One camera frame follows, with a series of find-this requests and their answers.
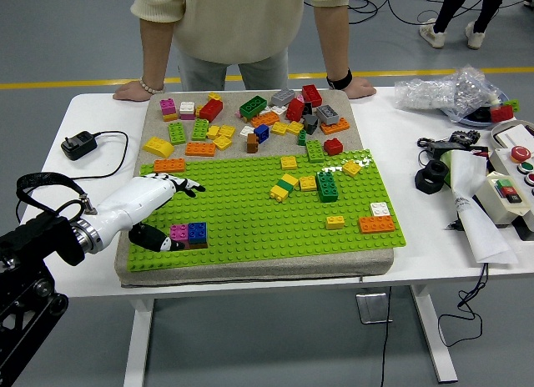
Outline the person's left hand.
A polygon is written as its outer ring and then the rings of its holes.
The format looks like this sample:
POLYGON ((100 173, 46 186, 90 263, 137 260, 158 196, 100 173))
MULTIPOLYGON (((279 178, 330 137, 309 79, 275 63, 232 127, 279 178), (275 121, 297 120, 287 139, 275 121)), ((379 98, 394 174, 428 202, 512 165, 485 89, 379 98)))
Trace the person's left hand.
POLYGON ((349 99, 366 98, 376 94, 375 87, 365 78, 354 77, 343 89, 349 99))

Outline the person's right hand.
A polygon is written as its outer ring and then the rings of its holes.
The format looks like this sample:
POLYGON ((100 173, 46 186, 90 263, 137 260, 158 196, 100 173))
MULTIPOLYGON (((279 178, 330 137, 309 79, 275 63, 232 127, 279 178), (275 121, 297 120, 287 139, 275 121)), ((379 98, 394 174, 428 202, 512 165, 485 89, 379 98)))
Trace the person's right hand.
POLYGON ((113 94, 113 99, 121 101, 145 102, 154 95, 164 93, 164 87, 151 88, 143 79, 132 81, 120 86, 113 94))

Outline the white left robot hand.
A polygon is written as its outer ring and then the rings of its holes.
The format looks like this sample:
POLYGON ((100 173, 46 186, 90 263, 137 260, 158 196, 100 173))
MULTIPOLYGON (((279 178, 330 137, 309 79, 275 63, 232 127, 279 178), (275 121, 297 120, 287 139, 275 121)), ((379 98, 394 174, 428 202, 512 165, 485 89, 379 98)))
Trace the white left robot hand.
POLYGON ((85 219, 95 228, 99 237, 97 246, 101 248, 109 246, 118 232, 127 231, 130 241, 145 249, 154 252, 183 250, 183 243, 173 241, 143 221, 170 201, 175 193, 184 192, 193 198, 197 192, 203 191, 205 187, 192 179, 150 173, 132 178, 100 203, 95 215, 85 219))

